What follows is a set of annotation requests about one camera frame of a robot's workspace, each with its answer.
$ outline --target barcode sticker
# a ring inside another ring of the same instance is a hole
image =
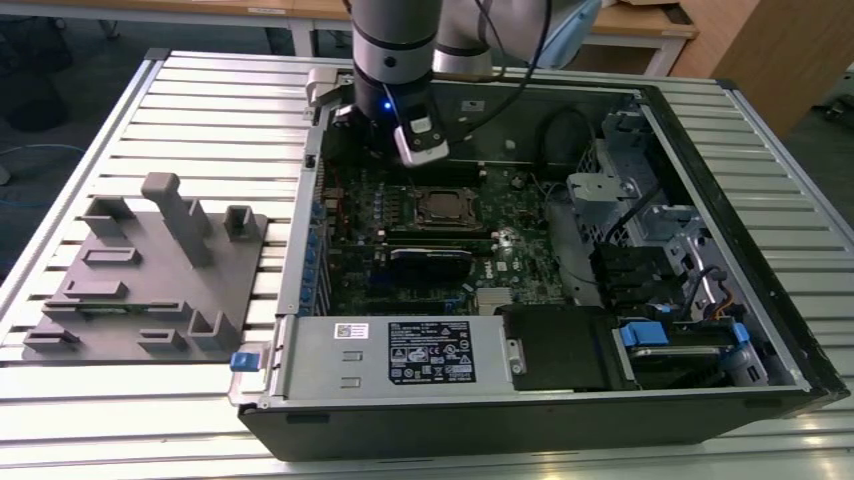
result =
[[[353,340],[368,338],[368,324],[367,323],[336,323],[335,324],[335,338],[337,340]]]
[[[263,13],[265,15],[284,15],[285,11],[283,8],[247,8],[249,13]]]

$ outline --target white label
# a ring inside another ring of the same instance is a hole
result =
[[[680,32],[679,30],[664,30],[662,32],[664,37],[684,37],[691,38],[694,34],[691,32]]]
[[[367,340],[368,324],[367,323],[336,323],[335,339],[336,340]]]
[[[249,13],[264,13],[267,15],[284,15],[284,9],[281,8],[247,8]]]
[[[481,112],[485,109],[485,102],[483,100],[463,100],[459,109],[463,112]]]

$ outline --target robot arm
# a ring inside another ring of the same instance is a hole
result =
[[[403,164],[449,154],[429,97],[432,69],[488,74],[496,38],[508,55],[530,59],[547,5],[550,32],[538,66],[562,67],[592,27],[600,0],[352,0],[356,107],[380,130],[393,131]]]

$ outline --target wooden table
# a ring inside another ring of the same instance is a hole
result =
[[[97,20],[287,28],[301,57],[316,56],[317,30],[351,29],[340,0],[0,0],[0,11]],[[696,34],[694,26],[670,22],[656,7],[615,5],[602,10],[584,43],[654,49],[646,74],[664,76]]]

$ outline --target aluminum slotted table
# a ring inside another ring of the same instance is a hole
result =
[[[143,62],[17,266],[0,289],[0,477],[188,478],[327,474],[512,478],[844,478],[854,471],[854,400],[751,424],[694,446],[288,464],[251,436],[225,393],[227,365],[28,367],[26,331],[88,227],[92,195],[135,209],[149,171],[180,175],[208,212],[248,203],[272,223],[245,342],[272,335],[300,176],[304,83],[331,60],[169,52]],[[664,93],[802,316],[854,388],[854,235],[738,91],[710,80],[630,80]]]

